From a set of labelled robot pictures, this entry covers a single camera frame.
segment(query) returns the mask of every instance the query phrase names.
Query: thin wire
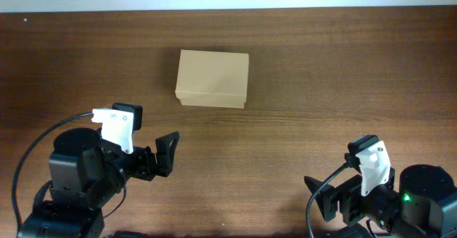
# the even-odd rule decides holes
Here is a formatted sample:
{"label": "thin wire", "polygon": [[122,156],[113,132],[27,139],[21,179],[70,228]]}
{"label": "thin wire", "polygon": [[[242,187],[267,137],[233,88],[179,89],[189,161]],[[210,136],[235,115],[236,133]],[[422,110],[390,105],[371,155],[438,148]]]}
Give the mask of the thin wire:
{"label": "thin wire", "polygon": [[17,183],[18,183],[18,180],[19,180],[19,173],[21,172],[21,168],[22,168],[22,165],[24,165],[24,162],[26,161],[27,157],[30,155],[32,149],[35,148],[35,146],[46,136],[48,135],[50,132],[52,132],[53,130],[63,126],[64,124],[68,123],[68,122],[71,122],[75,119],[79,119],[79,118],[82,118],[82,117],[85,117],[85,116],[92,116],[93,113],[92,112],[86,112],[86,113],[83,113],[83,114],[77,114],[76,116],[72,116],[68,119],[65,119],[63,121],[60,121],[59,123],[53,125],[52,127],[50,127],[49,129],[47,129],[43,134],[41,134],[38,138],[36,138],[36,140],[30,145],[30,147],[26,150],[26,152],[24,153],[24,155],[22,156],[21,160],[19,161],[18,165],[17,165],[17,168],[16,168],[16,171],[14,172],[14,177],[13,177],[13,187],[11,189],[11,200],[12,200],[12,203],[13,203],[13,209],[14,209],[14,215],[16,216],[16,223],[17,223],[17,234],[16,235],[19,235],[19,230],[21,229],[22,227],[22,218],[21,218],[21,212],[19,211],[19,207],[18,207],[18,204],[17,204],[17,194],[16,194],[16,190],[17,190]]}
{"label": "thin wire", "polygon": [[348,168],[349,164],[346,162],[341,167],[339,167],[333,174],[331,174],[327,179],[323,181],[321,186],[313,193],[311,198],[309,198],[308,204],[306,205],[306,225],[308,226],[309,238],[314,238],[313,230],[311,228],[311,205],[313,204],[314,199],[317,197],[321,190],[337,175],[339,175],[344,169]]}
{"label": "thin wire", "polygon": [[123,203],[124,203],[124,200],[126,200],[126,197],[127,197],[127,186],[124,185],[124,195],[122,196],[122,200],[121,202],[119,203],[119,205],[117,205],[113,211],[109,212],[106,216],[103,217],[103,219],[109,217],[109,215],[113,214]]}
{"label": "thin wire", "polygon": [[370,232],[370,235],[371,235],[373,238],[376,238],[376,235],[373,233],[373,230],[371,229],[370,221],[371,221],[371,219],[366,220],[366,228],[367,228],[368,231]]}

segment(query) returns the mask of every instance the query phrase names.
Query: wooden table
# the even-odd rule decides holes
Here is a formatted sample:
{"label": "wooden table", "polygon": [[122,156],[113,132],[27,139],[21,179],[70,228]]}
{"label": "wooden table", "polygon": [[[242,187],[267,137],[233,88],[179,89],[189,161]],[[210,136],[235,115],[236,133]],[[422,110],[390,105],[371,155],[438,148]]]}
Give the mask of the wooden table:
{"label": "wooden table", "polygon": [[[136,145],[176,130],[181,141],[169,178],[129,181],[104,235],[304,233],[303,176],[326,178],[362,134],[385,141],[398,173],[432,164],[457,178],[456,42],[454,6],[2,14],[2,236],[16,229],[11,179],[28,145],[57,121],[116,101],[144,107]],[[246,108],[180,106],[181,49],[248,53]],[[70,124],[28,158],[24,219],[50,178],[52,141],[82,126],[99,127]],[[312,217],[315,229],[343,226],[323,222],[317,207]]]}

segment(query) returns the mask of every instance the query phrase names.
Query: table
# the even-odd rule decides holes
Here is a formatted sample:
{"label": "table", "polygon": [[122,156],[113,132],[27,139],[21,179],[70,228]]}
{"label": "table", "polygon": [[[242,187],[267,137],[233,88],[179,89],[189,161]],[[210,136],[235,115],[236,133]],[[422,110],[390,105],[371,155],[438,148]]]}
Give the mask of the table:
{"label": "table", "polygon": [[[457,178],[456,42],[455,6],[2,14],[2,234],[16,229],[11,179],[28,145],[68,116],[117,101],[144,107],[135,145],[176,130],[181,140],[171,176],[131,179],[103,235],[302,234],[311,196],[303,176],[325,179],[362,134],[385,141],[398,173],[432,164]],[[246,108],[181,106],[181,49],[248,53]],[[52,141],[74,127],[99,125],[69,124],[27,159],[24,219],[50,178]],[[317,207],[312,218],[314,229],[343,227]]]}

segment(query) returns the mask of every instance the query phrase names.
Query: black cable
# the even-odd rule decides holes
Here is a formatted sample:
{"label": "black cable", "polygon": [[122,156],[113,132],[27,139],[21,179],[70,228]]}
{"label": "black cable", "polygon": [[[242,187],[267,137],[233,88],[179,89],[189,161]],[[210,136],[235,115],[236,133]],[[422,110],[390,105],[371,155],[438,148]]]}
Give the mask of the black cable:
{"label": "black cable", "polygon": [[106,216],[104,216],[103,219],[105,219],[105,218],[109,217],[109,215],[113,214],[124,203],[124,200],[126,200],[126,197],[127,197],[127,186],[124,185],[124,195],[122,196],[121,202],[111,212],[109,212]]}
{"label": "black cable", "polygon": [[49,129],[47,129],[43,134],[41,134],[40,136],[38,136],[38,138],[36,138],[36,140],[30,145],[30,147],[26,150],[26,152],[24,153],[24,155],[22,156],[21,160],[19,161],[18,165],[17,165],[17,168],[16,168],[16,171],[14,172],[14,177],[13,177],[13,187],[11,189],[11,200],[12,200],[12,203],[13,203],[13,209],[14,209],[14,215],[16,216],[16,223],[17,223],[17,235],[19,235],[19,230],[21,229],[22,227],[22,218],[21,218],[21,212],[19,211],[19,207],[17,205],[17,195],[16,195],[16,190],[17,190],[17,183],[18,183],[18,180],[19,180],[19,173],[21,172],[21,168],[22,168],[22,165],[24,165],[24,162],[26,161],[27,157],[30,155],[30,152],[32,151],[32,149],[35,148],[35,146],[46,136],[48,135],[50,132],[52,132],[53,130],[63,126],[64,124],[68,123],[68,122],[71,122],[75,119],[79,119],[79,118],[82,118],[82,117],[85,117],[85,116],[92,116],[93,113],[92,112],[86,112],[86,113],[83,113],[83,114],[77,114],[76,116],[72,116],[68,119],[65,119],[63,121],[60,121],[59,123],[53,125],[52,127],[50,127]]}
{"label": "black cable", "polygon": [[370,221],[371,221],[371,219],[366,220],[366,228],[367,228],[368,231],[370,232],[370,235],[371,235],[373,238],[376,238],[376,235],[373,233],[373,230],[371,229]]}
{"label": "black cable", "polygon": [[331,174],[327,179],[323,181],[321,186],[313,193],[311,198],[309,198],[308,204],[306,205],[306,225],[308,226],[308,233],[309,233],[309,238],[314,238],[313,230],[311,228],[311,205],[313,204],[314,199],[317,197],[319,193],[321,193],[321,190],[337,175],[339,175],[344,169],[349,167],[349,163],[344,163],[341,167],[339,167],[333,174]]}

